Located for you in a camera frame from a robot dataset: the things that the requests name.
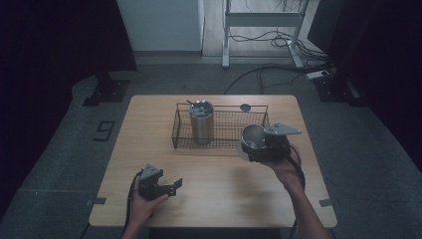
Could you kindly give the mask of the dark curtain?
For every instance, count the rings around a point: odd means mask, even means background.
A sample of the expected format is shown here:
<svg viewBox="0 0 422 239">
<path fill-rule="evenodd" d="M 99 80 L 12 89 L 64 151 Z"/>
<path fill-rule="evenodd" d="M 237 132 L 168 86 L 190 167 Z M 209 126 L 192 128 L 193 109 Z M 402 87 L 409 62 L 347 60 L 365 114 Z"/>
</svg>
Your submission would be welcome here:
<svg viewBox="0 0 422 239">
<path fill-rule="evenodd" d="M 308 39 L 422 163 L 422 0 L 318 0 Z"/>
<path fill-rule="evenodd" d="M 0 219 L 59 126 L 72 87 L 136 68 L 117 0 L 0 0 Z"/>
</svg>

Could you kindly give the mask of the person's left hand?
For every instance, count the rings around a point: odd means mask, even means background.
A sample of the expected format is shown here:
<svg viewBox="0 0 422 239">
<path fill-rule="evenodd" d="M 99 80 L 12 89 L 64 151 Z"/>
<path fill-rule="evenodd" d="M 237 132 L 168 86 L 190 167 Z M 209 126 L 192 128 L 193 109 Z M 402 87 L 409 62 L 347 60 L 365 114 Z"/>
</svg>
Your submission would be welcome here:
<svg viewBox="0 0 422 239">
<path fill-rule="evenodd" d="M 146 200 L 133 192 L 130 202 L 130 216 L 128 225 L 130 227 L 140 228 L 152 215 L 153 210 L 169 198 L 167 194 L 153 200 Z"/>
</svg>

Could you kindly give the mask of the white desk frame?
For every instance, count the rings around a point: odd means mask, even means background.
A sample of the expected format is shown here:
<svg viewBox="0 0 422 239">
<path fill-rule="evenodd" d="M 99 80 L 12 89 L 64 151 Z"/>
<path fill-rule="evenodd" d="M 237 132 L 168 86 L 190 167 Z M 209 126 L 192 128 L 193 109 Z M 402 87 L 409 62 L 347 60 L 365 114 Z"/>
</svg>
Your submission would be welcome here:
<svg viewBox="0 0 422 239">
<path fill-rule="evenodd" d="M 232 12 L 231 0 L 223 0 L 223 29 L 224 39 L 222 45 L 222 68 L 230 66 L 229 33 L 232 27 L 294 27 L 295 32 L 288 40 L 288 50 L 297 68 L 304 66 L 298 47 L 299 34 L 301 32 L 310 0 L 303 0 L 298 12 Z"/>
</svg>

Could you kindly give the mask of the black wire mesh basket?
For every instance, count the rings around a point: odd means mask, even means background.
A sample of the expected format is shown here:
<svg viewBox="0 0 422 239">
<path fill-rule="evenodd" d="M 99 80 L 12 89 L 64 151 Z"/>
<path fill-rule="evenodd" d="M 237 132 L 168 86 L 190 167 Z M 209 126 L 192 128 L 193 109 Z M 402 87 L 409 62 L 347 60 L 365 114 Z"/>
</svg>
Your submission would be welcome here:
<svg viewBox="0 0 422 239">
<path fill-rule="evenodd" d="M 174 115 L 171 139 L 174 148 L 205 149 L 234 148 L 240 139 L 242 130 L 250 124 L 269 125 L 267 106 L 251 106 L 248 113 L 243 113 L 240 106 L 214 107 L 214 139 L 208 144 L 198 144 L 192 137 L 189 108 L 191 104 L 178 103 Z"/>
</svg>

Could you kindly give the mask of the white cabinet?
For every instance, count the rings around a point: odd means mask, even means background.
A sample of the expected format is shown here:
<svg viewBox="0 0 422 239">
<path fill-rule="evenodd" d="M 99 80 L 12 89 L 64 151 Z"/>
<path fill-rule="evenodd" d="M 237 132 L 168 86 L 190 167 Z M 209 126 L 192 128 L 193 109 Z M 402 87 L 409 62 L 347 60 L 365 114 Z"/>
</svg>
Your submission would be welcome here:
<svg viewBox="0 0 422 239">
<path fill-rule="evenodd" d="M 134 52 L 202 51 L 204 0 L 116 0 Z"/>
</svg>

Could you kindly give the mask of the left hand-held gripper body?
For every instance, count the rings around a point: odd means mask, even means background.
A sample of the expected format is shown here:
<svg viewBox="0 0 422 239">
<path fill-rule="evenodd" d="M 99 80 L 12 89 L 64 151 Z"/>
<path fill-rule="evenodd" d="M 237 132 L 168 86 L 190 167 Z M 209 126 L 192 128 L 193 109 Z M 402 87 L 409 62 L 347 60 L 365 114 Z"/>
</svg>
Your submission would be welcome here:
<svg viewBox="0 0 422 239">
<path fill-rule="evenodd" d="M 158 185 L 158 179 L 163 175 L 163 170 L 148 163 L 140 172 L 138 195 L 148 201 L 154 200 L 165 194 Z"/>
</svg>

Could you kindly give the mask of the person's right hand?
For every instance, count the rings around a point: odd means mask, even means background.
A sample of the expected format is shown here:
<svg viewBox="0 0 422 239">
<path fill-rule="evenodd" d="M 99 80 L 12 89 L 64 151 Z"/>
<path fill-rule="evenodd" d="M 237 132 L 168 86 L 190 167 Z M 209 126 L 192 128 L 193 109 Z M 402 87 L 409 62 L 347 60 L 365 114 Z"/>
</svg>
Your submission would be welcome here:
<svg viewBox="0 0 422 239">
<path fill-rule="evenodd" d="M 278 162 L 264 162 L 276 174 L 289 193 L 304 192 L 304 173 L 299 149 L 291 144 L 291 154 L 287 159 Z"/>
</svg>

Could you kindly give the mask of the white power strip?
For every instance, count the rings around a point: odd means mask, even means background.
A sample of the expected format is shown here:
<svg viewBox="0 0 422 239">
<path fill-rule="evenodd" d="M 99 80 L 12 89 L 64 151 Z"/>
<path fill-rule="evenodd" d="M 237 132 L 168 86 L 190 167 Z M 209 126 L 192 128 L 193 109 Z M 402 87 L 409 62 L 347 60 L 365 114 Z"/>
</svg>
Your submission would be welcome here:
<svg viewBox="0 0 422 239">
<path fill-rule="evenodd" d="M 314 80 L 314 79 L 327 77 L 328 75 L 329 75 L 329 72 L 327 70 L 322 70 L 322 71 L 308 73 L 307 79 L 308 80 Z"/>
</svg>

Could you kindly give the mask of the steel tumbler with lid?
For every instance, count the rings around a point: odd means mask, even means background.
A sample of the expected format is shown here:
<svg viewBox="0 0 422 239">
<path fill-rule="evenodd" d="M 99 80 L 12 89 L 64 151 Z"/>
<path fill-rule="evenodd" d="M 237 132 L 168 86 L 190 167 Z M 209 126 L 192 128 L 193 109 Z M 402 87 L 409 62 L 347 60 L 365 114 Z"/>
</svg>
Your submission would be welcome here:
<svg viewBox="0 0 422 239">
<path fill-rule="evenodd" d="M 189 108 L 192 137 L 204 145 L 214 139 L 214 107 L 205 100 L 194 102 Z"/>
</svg>

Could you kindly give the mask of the black stand base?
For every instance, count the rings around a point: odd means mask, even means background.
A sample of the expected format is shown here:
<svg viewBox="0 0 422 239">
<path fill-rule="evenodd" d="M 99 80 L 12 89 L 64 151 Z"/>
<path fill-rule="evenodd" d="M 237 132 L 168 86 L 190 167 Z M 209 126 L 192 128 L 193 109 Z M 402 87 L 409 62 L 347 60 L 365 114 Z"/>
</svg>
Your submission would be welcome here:
<svg viewBox="0 0 422 239">
<path fill-rule="evenodd" d="M 92 95 L 85 99 L 84 107 L 96 107 L 100 103 L 120 103 L 130 84 L 130 80 L 113 80 L 108 72 L 99 72 L 96 79 L 98 84 Z"/>
<path fill-rule="evenodd" d="M 324 103 L 348 103 L 351 107 L 364 107 L 364 94 L 352 80 L 323 77 L 314 80 L 319 99 Z"/>
</svg>

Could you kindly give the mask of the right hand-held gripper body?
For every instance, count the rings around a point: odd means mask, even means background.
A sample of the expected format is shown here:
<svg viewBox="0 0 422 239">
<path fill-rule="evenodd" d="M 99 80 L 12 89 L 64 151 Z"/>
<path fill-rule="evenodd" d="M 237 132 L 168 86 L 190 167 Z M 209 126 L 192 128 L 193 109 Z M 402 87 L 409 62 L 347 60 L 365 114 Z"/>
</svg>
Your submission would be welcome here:
<svg viewBox="0 0 422 239">
<path fill-rule="evenodd" d="M 288 140 L 288 136 L 301 133 L 302 131 L 300 129 L 280 122 L 275 122 L 268 127 L 264 127 L 267 146 L 267 162 L 275 162 L 288 158 L 291 154 L 291 144 Z"/>
</svg>

